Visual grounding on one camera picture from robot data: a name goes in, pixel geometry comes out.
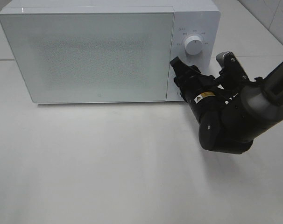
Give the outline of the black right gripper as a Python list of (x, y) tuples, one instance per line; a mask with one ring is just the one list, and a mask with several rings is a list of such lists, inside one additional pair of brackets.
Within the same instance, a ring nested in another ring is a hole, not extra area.
[(179, 57), (170, 61), (175, 72), (174, 82), (181, 91), (184, 101), (188, 93), (195, 95), (211, 91), (223, 101), (246, 102), (243, 89), (249, 85), (249, 78), (233, 52), (221, 52), (216, 56), (221, 66), (218, 77), (204, 75), (197, 66), (188, 66)]

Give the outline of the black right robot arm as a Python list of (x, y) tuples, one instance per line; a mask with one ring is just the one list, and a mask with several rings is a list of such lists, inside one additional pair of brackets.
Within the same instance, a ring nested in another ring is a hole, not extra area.
[(174, 83), (199, 124), (201, 147), (242, 154), (283, 120), (283, 61), (266, 77), (251, 81), (233, 52), (219, 53), (216, 60), (221, 66), (218, 77), (174, 58)]

